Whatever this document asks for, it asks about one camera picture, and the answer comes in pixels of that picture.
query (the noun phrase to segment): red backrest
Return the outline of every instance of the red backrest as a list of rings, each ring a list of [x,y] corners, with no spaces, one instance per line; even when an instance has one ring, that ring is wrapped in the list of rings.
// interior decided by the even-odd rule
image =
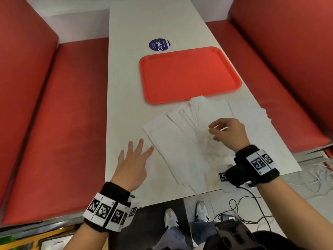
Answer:
[[[57,43],[26,0],[0,0],[0,206]]]
[[[333,0],[234,0],[229,11],[286,86],[331,133],[332,7]]]

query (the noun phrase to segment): sneaker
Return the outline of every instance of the sneaker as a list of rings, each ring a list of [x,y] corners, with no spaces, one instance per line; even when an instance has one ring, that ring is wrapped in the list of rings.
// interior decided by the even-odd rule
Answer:
[[[167,229],[170,229],[171,227],[179,228],[177,216],[172,209],[168,209],[165,211],[164,224],[165,228]]]
[[[197,202],[197,205],[195,206],[195,221],[198,220],[202,220],[205,222],[209,221],[206,204],[203,201]]]

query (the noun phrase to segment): plastic tray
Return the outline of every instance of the plastic tray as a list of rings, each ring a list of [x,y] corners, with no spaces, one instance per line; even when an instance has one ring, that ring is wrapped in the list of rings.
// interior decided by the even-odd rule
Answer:
[[[144,56],[140,70],[144,96],[152,104],[230,92],[242,85],[216,47]]]

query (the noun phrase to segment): hand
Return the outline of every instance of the hand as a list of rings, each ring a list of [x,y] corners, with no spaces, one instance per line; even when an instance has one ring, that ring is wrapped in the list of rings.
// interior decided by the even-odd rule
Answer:
[[[227,148],[237,153],[250,144],[245,132],[245,126],[235,118],[220,118],[208,126],[214,140],[221,141]]]
[[[118,166],[113,174],[111,182],[132,192],[140,187],[145,178],[146,172],[146,160],[154,151],[154,147],[150,147],[146,152],[142,152],[142,146],[144,140],[140,139],[138,146],[133,152],[133,142],[128,142],[127,155],[124,160],[124,150],[120,151],[118,158]]]

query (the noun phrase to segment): pant leg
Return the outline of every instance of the pant leg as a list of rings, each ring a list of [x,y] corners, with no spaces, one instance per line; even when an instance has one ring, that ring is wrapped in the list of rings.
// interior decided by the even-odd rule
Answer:
[[[153,248],[154,250],[161,250],[163,248],[190,250],[185,242],[185,236],[178,227],[171,227],[166,230],[162,235],[160,241]]]
[[[203,220],[199,220],[197,222],[191,223],[192,228],[192,237],[197,245],[205,242],[209,236],[216,234],[215,222],[205,222]]]

